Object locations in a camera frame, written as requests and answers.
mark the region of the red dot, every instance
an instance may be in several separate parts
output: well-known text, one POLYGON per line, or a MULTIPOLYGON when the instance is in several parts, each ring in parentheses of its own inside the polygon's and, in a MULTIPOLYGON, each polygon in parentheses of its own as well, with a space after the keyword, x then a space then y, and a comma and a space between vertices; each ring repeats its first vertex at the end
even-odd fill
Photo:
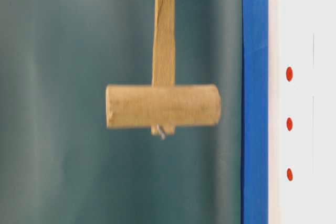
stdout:
POLYGON ((287 118, 287 129, 291 131, 293 128, 293 121, 291 118, 287 118))
POLYGON ((291 81, 293 79, 293 70, 291 67, 287 68, 286 77, 288 81, 291 81))
POLYGON ((289 181, 293 180, 293 173, 292 170, 290 168, 287 169, 287 178, 289 181))

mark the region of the wooden rod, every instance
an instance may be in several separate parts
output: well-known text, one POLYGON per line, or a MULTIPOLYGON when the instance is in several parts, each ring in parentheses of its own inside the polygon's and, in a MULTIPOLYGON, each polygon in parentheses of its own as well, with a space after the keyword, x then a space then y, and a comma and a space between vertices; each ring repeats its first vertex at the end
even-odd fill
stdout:
MULTIPOLYGON (((175 0, 155 0, 152 85, 175 85, 175 0)), ((174 125, 162 127, 167 134, 175 132, 174 125)), ((155 126, 152 134, 158 134, 155 126)))
POLYGON ((107 127, 214 125, 221 98, 215 85, 151 87, 108 85, 107 127))

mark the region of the teal background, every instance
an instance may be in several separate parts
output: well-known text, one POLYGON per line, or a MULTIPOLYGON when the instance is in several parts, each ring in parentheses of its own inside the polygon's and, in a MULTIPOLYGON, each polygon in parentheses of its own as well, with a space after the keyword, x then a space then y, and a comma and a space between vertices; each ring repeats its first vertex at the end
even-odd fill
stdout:
POLYGON ((0 0, 0 223, 240 223, 242 0, 176 0, 176 82, 216 127, 107 130, 108 83, 150 84, 154 0, 0 0))

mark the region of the wooden cylinder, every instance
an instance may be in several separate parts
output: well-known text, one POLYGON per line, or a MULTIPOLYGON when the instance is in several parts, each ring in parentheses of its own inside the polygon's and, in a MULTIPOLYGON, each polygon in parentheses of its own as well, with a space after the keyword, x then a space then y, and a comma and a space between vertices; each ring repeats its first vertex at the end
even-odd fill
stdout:
POLYGON ((215 85, 106 88, 107 127, 214 125, 221 97, 215 85))

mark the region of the white panel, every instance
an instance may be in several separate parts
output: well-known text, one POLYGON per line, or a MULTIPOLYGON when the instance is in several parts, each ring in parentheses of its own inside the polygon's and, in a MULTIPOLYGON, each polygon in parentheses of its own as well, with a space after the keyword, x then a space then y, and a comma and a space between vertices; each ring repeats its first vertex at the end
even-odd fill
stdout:
POLYGON ((336 223, 335 33, 335 0, 269 0, 269 223, 336 223))

